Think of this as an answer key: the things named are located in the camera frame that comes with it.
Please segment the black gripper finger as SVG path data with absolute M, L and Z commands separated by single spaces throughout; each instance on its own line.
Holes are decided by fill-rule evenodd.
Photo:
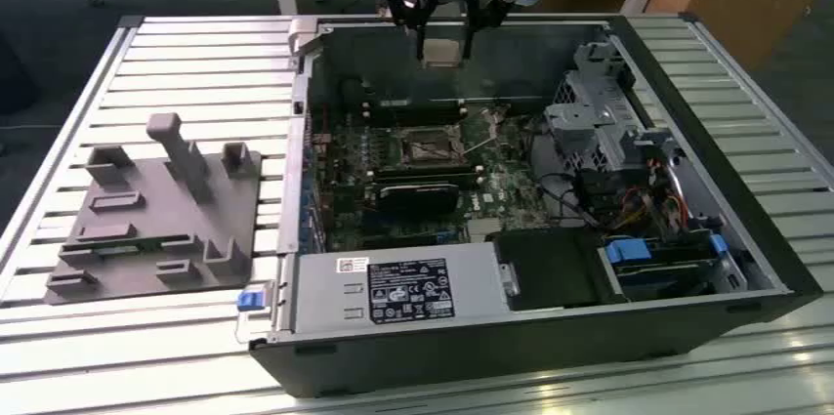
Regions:
M 474 35 L 487 27 L 498 27 L 507 17 L 511 4 L 505 0 L 467 0 L 463 60 L 473 54 Z
M 426 24 L 435 4 L 431 0 L 384 0 L 384 5 L 392 23 L 408 30 L 415 36 L 416 59 L 422 61 Z

